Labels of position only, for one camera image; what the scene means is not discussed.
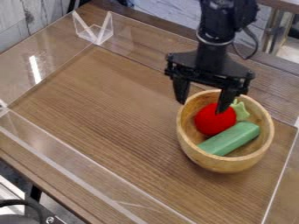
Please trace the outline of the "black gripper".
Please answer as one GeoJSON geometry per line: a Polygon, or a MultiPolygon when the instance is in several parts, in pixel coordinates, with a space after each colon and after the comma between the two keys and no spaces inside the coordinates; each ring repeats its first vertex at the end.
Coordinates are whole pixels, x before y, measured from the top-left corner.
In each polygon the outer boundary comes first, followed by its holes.
{"type": "Polygon", "coordinates": [[[186,101],[190,83],[220,88],[216,113],[223,113],[235,98],[248,93],[255,73],[228,55],[227,47],[198,43],[189,52],[169,52],[165,56],[164,74],[172,80],[174,99],[186,101]]]}

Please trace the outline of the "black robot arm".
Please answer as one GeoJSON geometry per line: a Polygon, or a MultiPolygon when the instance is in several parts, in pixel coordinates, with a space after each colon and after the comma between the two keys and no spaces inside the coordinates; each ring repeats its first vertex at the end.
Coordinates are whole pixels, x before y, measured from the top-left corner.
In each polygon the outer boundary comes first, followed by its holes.
{"type": "Polygon", "coordinates": [[[237,32],[251,34],[256,21],[256,0],[200,0],[197,48],[170,52],[165,56],[164,74],[172,80],[174,99],[185,103],[190,84],[200,83],[220,90],[215,112],[223,113],[235,98],[248,92],[255,73],[228,55],[237,32]]]}

